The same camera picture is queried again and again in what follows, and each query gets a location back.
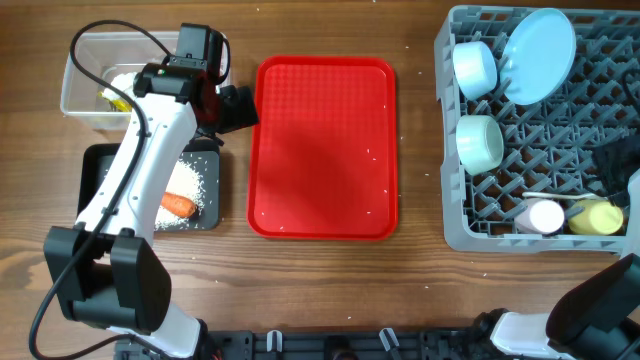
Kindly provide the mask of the yellow plastic cup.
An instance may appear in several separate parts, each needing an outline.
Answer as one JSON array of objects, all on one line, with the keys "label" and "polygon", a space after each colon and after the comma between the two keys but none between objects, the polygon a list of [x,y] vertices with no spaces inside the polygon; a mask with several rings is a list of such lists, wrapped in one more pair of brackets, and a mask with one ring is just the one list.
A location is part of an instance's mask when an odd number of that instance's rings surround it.
[{"label": "yellow plastic cup", "polygon": [[574,208],[583,209],[568,219],[569,228],[576,234],[607,236],[617,232],[624,223],[622,209],[607,200],[580,200]]}]

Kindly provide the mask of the white rice pile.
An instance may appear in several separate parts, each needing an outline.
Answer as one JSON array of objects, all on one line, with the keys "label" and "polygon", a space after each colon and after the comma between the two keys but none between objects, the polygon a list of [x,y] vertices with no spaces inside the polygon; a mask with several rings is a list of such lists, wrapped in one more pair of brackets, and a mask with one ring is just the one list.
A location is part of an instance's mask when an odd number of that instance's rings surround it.
[{"label": "white rice pile", "polygon": [[160,203],[155,218],[156,231],[204,228],[205,206],[213,204],[211,199],[207,199],[209,192],[205,189],[206,175],[211,175],[211,172],[209,159],[204,153],[188,152],[179,158],[164,193],[169,192],[189,198],[196,204],[197,211],[190,218],[179,218],[164,209]]}]

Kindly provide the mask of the white plastic spoon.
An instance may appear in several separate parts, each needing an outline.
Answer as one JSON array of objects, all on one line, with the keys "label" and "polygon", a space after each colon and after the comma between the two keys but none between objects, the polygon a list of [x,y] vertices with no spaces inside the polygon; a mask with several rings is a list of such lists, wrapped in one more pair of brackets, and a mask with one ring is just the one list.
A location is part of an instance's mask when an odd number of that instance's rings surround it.
[{"label": "white plastic spoon", "polygon": [[589,199],[589,200],[607,200],[606,197],[601,197],[598,196],[594,193],[584,193],[584,194],[578,194],[578,195],[567,195],[567,194],[554,194],[554,193],[544,193],[544,192],[531,192],[531,191],[527,191],[527,192],[523,192],[522,193],[523,197],[526,198],[543,198],[543,199],[556,199],[556,200],[574,200],[574,201],[579,201],[579,200],[585,200],[585,199]]}]

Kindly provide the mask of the pink plastic cup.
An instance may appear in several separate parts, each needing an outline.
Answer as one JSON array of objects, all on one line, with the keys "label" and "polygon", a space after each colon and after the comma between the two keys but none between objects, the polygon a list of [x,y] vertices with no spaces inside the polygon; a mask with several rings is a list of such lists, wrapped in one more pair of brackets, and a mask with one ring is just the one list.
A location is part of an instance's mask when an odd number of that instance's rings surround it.
[{"label": "pink plastic cup", "polygon": [[514,218],[515,226],[520,232],[547,235],[563,226],[565,214],[557,202],[530,198],[524,204],[525,210]]}]

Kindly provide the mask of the white tissue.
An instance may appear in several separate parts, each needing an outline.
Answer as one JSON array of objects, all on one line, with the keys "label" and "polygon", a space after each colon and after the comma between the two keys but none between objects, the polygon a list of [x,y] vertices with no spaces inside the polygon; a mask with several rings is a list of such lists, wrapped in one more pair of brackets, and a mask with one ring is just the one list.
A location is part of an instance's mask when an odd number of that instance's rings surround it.
[{"label": "white tissue", "polygon": [[[129,98],[131,99],[135,99],[136,96],[133,92],[133,88],[134,88],[134,81],[136,79],[137,73],[136,72],[129,72],[129,73],[125,73],[125,74],[120,74],[117,75],[110,83],[110,85],[116,89],[118,89],[119,91],[121,91],[122,93],[126,94]],[[123,101],[124,98],[119,95],[118,93],[114,92],[113,90],[106,88],[102,93],[101,96],[111,102],[115,102],[116,100],[118,101]]]}]

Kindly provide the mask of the orange carrot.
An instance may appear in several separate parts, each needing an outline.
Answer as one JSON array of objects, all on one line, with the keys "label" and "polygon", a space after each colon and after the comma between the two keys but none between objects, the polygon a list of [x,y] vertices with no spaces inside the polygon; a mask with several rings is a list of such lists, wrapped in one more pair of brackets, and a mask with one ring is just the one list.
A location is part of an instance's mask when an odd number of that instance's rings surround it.
[{"label": "orange carrot", "polygon": [[179,218],[190,218],[197,211],[196,204],[187,197],[165,192],[161,206]]}]

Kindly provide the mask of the light blue plate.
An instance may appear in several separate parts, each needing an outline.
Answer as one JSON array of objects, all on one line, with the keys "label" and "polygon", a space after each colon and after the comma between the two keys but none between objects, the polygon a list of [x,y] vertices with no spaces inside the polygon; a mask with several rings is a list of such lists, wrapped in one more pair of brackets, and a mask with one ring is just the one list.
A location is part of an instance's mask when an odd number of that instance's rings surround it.
[{"label": "light blue plate", "polygon": [[500,80],[516,105],[531,105],[552,95],[566,80],[576,55],[577,40],[569,19],[558,9],[538,9],[509,36],[502,55]]}]

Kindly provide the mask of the mint green bowl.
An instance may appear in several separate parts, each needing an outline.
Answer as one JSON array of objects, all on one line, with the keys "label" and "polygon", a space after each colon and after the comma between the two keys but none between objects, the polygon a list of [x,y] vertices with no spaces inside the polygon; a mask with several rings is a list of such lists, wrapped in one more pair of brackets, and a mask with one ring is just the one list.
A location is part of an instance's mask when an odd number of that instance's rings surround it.
[{"label": "mint green bowl", "polygon": [[504,140],[493,117],[464,115],[457,123],[455,136],[460,163],[468,174],[488,172],[501,164]]}]

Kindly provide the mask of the light blue bowl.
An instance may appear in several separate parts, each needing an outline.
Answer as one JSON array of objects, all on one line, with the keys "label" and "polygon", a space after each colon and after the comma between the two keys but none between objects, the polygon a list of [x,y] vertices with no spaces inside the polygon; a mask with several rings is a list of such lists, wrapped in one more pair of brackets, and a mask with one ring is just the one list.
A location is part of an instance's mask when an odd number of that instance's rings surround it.
[{"label": "light blue bowl", "polygon": [[452,53],[459,89],[468,100],[476,100],[497,85],[497,67],[490,48],[483,42],[457,44]]}]

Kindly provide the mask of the snack wrapper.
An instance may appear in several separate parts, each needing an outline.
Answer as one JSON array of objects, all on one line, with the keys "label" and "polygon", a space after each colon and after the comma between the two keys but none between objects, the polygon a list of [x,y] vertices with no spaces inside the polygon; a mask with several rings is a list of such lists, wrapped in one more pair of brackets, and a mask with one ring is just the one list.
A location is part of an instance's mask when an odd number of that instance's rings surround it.
[{"label": "snack wrapper", "polygon": [[109,103],[112,111],[128,113],[132,110],[132,106],[118,94],[104,91],[100,92],[99,96]]}]

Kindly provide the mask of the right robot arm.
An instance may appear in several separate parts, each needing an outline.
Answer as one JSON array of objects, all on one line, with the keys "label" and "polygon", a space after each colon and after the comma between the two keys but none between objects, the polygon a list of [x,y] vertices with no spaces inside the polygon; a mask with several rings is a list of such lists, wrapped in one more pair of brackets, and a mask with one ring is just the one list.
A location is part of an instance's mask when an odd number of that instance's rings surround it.
[{"label": "right robot arm", "polygon": [[468,330],[471,359],[637,359],[639,324],[639,137],[592,153],[615,205],[629,207],[621,258],[566,293],[549,314],[496,309]]}]

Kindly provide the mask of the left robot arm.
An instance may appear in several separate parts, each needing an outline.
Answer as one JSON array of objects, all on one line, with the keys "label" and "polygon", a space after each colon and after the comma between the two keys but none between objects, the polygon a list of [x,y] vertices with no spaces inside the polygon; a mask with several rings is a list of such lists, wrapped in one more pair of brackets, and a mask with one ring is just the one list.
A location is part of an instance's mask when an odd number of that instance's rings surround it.
[{"label": "left robot arm", "polygon": [[163,359],[215,359],[204,321],[171,300],[171,278],[153,251],[155,219],[184,148],[219,140],[259,117],[248,87],[227,83],[228,39],[183,24],[175,50],[147,64],[130,90],[132,114],[110,171],[73,226],[50,229],[44,255],[52,286],[43,304]]}]

